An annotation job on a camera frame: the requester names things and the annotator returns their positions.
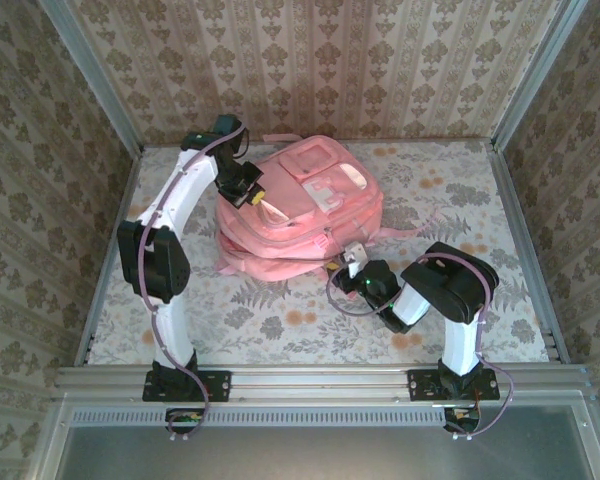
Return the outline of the aluminium front mounting rail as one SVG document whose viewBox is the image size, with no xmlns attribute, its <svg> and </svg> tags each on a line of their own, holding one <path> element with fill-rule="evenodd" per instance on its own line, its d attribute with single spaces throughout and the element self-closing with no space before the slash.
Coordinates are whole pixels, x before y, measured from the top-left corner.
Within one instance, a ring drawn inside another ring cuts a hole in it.
<svg viewBox="0 0 600 480">
<path fill-rule="evenodd" d="M 410 400 L 416 380 L 430 365 L 228 365 L 232 404 L 390 404 Z M 586 368 L 560 363 L 513 363 L 503 367 L 516 398 L 594 393 Z M 73 402 L 129 404 L 141 400 L 147 365 L 62 368 L 52 398 Z"/>
</svg>

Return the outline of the aluminium frame post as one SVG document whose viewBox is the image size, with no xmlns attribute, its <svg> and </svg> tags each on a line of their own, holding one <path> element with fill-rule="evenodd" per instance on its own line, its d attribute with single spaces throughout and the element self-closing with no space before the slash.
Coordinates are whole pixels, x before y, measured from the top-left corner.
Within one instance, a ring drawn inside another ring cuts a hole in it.
<svg viewBox="0 0 600 480">
<path fill-rule="evenodd" d="M 559 1 L 556 13 L 545 28 L 528 67 L 491 135 L 491 144 L 496 152 L 503 151 L 511 140 L 588 2 Z"/>
<path fill-rule="evenodd" d="M 83 74 L 119 139 L 132 156 L 139 156 L 143 150 L 139 131 L 133 125 L 131 116 L 109 80 L 104 62 L 97 58 L 95 49 L 87 39 L 85 30 L 79 25 L 76 16 L 71 12 L 67 0 L 39 0 L 39 3 Z"/>
</svg>

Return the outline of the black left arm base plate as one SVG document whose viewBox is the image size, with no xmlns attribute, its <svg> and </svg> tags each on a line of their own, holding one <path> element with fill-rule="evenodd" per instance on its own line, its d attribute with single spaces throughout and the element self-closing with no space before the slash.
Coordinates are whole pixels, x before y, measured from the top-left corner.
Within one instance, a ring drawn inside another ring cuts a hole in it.
<svg viewBox="0 0 600 480">
<path fill-rule="evenodd" d="M 202 370 L 196 373 L 211 402 L 229 400 L 232 373 L 227 370 Z M 203 402 L 201 387 L 180 370 L 164 368 L 146 374 L 142 400 L 144 402 Z"/>
</svg>

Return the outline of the grey metal sheet panel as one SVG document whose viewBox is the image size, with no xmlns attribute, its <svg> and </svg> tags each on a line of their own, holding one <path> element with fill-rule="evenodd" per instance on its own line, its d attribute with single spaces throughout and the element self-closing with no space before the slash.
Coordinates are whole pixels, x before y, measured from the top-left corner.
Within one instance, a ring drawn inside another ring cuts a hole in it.
<svg viewBox="0 0 600 480">
<path fill-rule="evenodd" d="M 594 480 L 582 449 L 551 436 L 453 440 L 437 428 L 77 428 L 57 480 Z"/>
</svg>

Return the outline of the floral patterned table cover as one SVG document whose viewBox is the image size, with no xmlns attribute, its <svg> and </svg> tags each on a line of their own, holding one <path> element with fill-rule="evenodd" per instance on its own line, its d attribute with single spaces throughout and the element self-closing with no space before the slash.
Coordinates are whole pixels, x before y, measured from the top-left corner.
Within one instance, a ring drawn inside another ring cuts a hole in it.
<svg viewBox="0 0 600 480">
<path fill-rule="evenodd" d="M 489 263 L 500 283 L 482 333 L 494 363 L 544 362 L 539 319 L 491 168 L 487 141 L 352 142 L 351 153 L 384 195 L 382 224 L 413 230 L 382 239 L 373 259 L 401 272 L 437 241 Z M 201 364 L 434 363 L 444 320 L 430 311 L 408 333 L 395 334 L 359 297 L 327 286 L 315 273 L 281 282 L 216 270 L 216 190 L 209 188 L 184 229 L 191 277 L 183 293 L 188 331 Z"/>
</svg>

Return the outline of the small black controller board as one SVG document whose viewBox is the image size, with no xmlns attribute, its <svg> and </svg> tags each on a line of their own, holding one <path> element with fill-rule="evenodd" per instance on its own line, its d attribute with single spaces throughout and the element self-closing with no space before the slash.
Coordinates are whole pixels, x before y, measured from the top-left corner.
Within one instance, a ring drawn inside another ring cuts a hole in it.
<svg viewBox="0 0 600 480">
<path fill-rule="evenodd" d="M 452 434 L 471 434 L 479 428 L 481 415 L 477 407 L 444 409 L 444 429 Z"/>
<path fill-rule="evenodd" d="M 205 416 L 205 408 L 170 408 L 165 413 L 166 429 L 172 437 L 189 436 Z"/>
</svg>

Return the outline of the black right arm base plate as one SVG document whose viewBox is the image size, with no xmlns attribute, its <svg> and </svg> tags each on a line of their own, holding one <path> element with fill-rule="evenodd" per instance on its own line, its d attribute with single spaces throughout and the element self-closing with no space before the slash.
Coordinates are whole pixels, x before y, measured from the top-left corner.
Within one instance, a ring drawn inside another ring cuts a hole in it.
<svg viewBox="0 0 600 480">
<path fill-rule="evenodd" d="M 458 376 L 438 369 L 409 370 L 408 388 L 411 401 L 499 400 L 501 398 L 495 372 L 482 369 Z"/>
</svg>

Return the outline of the aluminium table side rail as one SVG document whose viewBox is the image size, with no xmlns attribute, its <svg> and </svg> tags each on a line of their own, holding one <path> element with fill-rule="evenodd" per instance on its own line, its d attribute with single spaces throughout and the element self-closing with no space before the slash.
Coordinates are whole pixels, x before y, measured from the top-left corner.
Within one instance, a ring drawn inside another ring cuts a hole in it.
<svg viewBox="0 0 600 480">
<path fill-rule="evenodd" d="M 119 208 L 114 219 L 111 236 L 103 260 L 103 265 L 100 270 L 92 302 L 81 335 L 80 343 L 73 362 L 74 367 L 82 367 L 88 362 L 92 341 L 95 337 L 97 324 L 100 319 L 101 311 L 106 296 L 107 285 L 117 255 L 117 227 L 119 226 L 121 221 L 126 218 L 126 215 L 129 211 L 133 197 L 133 192 L 135 190 L 136 183 L 138 180 L 142 157 L 143 149 L 140 149 L 139 155 L 133 159 L 131 164 L 129 177 L 127 179 L 125 189 L 119 204 Z"/>
<path fill-rule="evenodd" d="M 486 143 L 486 147 L 527 290 L 542 330 L 547 355 L 551 362 L 569 364 L 571 358 L 505 157 L 490 142 Z"/>
</svg>

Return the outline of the pink student backpack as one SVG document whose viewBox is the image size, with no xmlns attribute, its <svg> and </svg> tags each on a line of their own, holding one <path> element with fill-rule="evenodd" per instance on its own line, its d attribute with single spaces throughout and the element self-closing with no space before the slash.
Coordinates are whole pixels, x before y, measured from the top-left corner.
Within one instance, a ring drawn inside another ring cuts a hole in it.
<svg viewBox="0 0 600 480">
<path fill-rule="evenodd" d="M 257 162 L 265 193 L 255 205 L 216 201 L 216 269 L 275 282 L 315 271 L 346 248 L 416 229 L 384 228 L 376 178 L 338 141 L 296 141 Z"/>
</svg>

